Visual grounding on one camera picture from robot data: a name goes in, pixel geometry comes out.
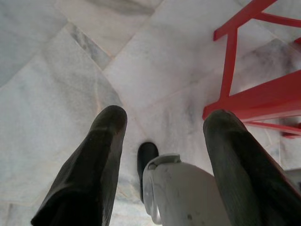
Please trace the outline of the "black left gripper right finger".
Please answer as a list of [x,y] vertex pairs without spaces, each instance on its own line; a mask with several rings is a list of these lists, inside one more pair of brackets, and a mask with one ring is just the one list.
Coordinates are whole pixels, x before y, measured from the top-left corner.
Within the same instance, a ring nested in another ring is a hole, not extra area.
[[301,194],[235,114],[212,112],[203,132],[233,226],[298,226]]

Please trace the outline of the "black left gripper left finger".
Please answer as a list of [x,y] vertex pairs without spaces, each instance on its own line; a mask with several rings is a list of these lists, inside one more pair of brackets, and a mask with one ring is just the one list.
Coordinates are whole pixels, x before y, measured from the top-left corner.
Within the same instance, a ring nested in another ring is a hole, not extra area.
[[59,170],[31,220],[33,226],[107,226],[117,189],[127,113],[103,109]]

